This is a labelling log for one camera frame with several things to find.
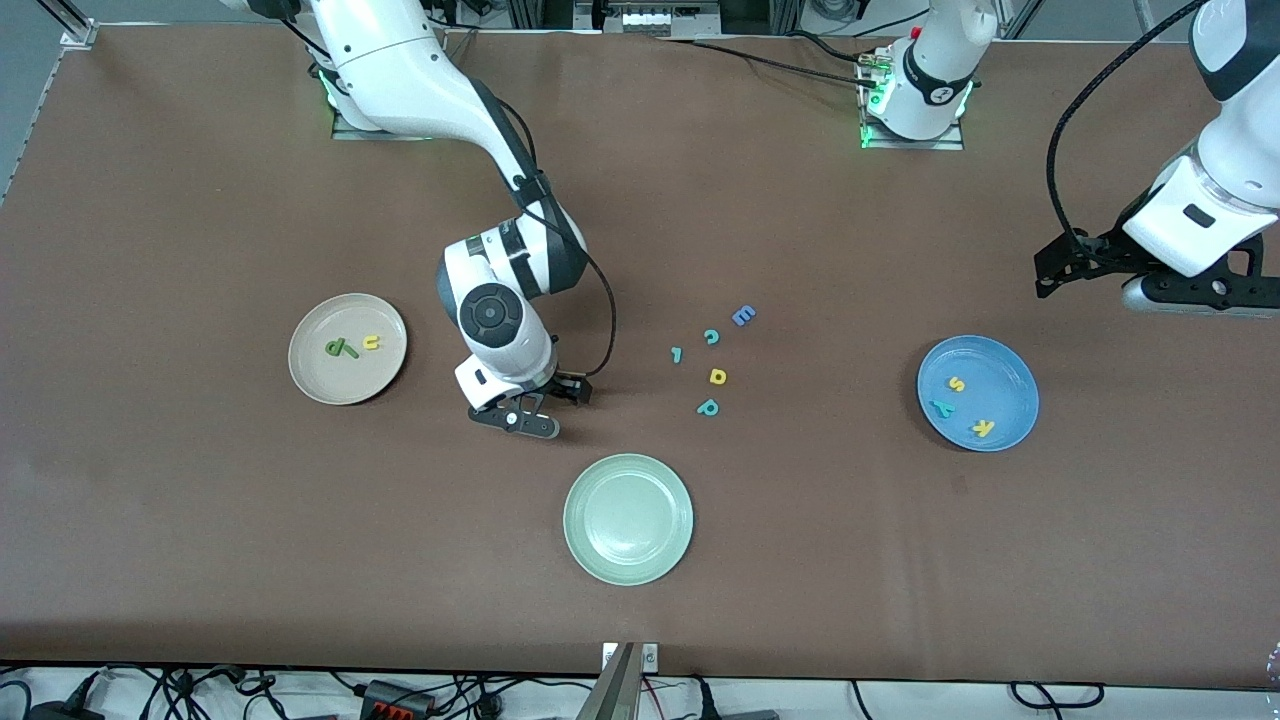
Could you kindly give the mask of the pale green round plate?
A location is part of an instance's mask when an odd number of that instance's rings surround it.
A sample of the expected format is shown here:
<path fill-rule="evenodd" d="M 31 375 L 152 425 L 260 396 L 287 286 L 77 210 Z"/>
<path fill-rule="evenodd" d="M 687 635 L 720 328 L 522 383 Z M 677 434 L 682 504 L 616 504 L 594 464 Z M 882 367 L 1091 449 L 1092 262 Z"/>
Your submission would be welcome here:
<path fill-rule="evenodd" d="M 618 587 L 659 580 L 692 541 L 692 497 L 680 475 L 643 454 L 616 454 L 582 470 L 570 487 L 562 516 L 576 564 Z"/>

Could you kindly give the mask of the blue round plate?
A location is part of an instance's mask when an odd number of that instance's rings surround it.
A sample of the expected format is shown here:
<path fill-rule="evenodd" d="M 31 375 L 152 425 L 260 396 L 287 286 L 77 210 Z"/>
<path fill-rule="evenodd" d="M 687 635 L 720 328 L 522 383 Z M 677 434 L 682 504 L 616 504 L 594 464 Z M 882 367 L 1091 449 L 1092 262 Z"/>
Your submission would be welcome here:
<path fill-rule="evenodd" d="M 961 393 L 947 387 L 959 375 Z M 947 442 L 972 452 L 996 454 L 1021 443 L 1036 428 L 1041 396 L 1030 368 L 1009 346 L 978 334 L 960 334 L 931 348 L 916 373 L 916 398 L 924 419 Z M 941 400 L 956 413 L 942 419 L 928 404 Z M 978 419 L 996 421 L 980 439 L 970 433 Z"/>

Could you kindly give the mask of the beige brown round plate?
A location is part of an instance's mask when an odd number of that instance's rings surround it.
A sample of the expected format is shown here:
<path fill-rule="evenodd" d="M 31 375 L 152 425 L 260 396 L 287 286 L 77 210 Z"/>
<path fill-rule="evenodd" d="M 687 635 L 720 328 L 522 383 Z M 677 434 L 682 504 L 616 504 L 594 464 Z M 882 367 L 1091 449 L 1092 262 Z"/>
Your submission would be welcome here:
<path fill-rule="evenodd" d="M 361 341 L 379 334 L 381 347 L 366 352 Z M 324 345 L 344 338 L 360 355 L 332 357 Z M 325 405 L 361 404 L 383 392 L 401 373 L 410 337 L 398 310 L 370 293 L 343 293 L 320 302 L 294 328 L 288 369 L 294 386 Z"/>

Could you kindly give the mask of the black orange power strip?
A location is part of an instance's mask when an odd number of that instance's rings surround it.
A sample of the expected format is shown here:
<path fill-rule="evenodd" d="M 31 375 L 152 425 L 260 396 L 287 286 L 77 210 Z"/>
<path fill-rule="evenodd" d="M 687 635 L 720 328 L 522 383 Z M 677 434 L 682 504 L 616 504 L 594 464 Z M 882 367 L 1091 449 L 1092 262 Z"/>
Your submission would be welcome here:
<path fill-rule="evenodd" d="M 425 689 L 374 680 L 357 685 L 356 694 L 361 698 L 358 720 L 430 720 L 436 714 L 436 698 Z"/>

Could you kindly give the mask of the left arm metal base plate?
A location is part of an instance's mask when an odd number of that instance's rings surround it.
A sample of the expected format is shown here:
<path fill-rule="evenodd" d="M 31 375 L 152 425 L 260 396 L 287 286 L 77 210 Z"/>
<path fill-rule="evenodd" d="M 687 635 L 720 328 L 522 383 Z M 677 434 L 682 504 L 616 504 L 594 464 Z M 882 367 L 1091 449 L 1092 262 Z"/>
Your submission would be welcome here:
<path fill-rule="evenodd" d="M 901 149 L 901 150 L 964 150 L 963 122 L 966 100 L 975 88 L 970 79 L 959 95 L 954 117 L 947 129 L 933 138 L 909 138 L 893 131 L 884 123 L 881 111 L 893 92 L 891 47 L 877 47 L 873 53 L 859 56 L 855 78 L 870 81 L 869 88 L 858 90 L 860 142 L 863 149 Z"/>

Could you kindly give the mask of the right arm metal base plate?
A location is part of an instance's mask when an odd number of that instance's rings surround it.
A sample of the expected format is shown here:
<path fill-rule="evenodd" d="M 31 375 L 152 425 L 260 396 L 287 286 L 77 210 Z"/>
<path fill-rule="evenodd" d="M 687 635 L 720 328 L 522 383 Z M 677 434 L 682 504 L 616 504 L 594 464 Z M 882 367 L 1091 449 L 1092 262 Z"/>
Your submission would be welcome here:
<path fill-rule="evenodd" d="M 430 136 L 397 135 L 372 123 L 355 105 L 339 106 L 330 102 L 333 111 L 332 137 L 334 140 L 366 140 L 366 141 L 404 141 L 422 142 L 431 140 Z"/>

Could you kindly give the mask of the gray metal post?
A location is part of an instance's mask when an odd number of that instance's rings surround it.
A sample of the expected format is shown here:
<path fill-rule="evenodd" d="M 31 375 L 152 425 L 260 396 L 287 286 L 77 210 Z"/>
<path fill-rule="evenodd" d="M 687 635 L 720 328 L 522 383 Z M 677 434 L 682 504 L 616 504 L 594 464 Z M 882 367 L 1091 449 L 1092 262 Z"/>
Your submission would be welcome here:
<path fill-rule="evenodd" d="M 608 667 L 602 670 L 575 720 L 636 720 L 641 693 L 641 644 L 618 643 Z"/>

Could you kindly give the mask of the aluminium frame with connector box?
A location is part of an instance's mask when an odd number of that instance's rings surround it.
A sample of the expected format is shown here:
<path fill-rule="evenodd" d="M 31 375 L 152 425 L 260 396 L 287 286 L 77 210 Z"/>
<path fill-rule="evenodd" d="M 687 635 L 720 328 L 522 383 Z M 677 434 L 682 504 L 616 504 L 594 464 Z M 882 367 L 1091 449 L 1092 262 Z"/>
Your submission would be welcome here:
<path fill-rule="evenodd" d="M 797 29 L 806 0 L 483 0 L 513 29 L 575 29 L 658 38 Z"/>

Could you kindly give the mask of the aluminium corner bracket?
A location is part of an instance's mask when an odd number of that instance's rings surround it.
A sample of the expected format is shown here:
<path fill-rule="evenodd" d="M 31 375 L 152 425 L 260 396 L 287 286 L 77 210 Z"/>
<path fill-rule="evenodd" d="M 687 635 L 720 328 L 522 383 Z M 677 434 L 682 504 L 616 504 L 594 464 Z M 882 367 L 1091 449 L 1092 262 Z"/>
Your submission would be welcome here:
<path fill-rule="evenodd" d="M 100 23 L 82 12 L 73 0 L 35 0 L 60 27 L 65 49 L 91 49 Z"/>

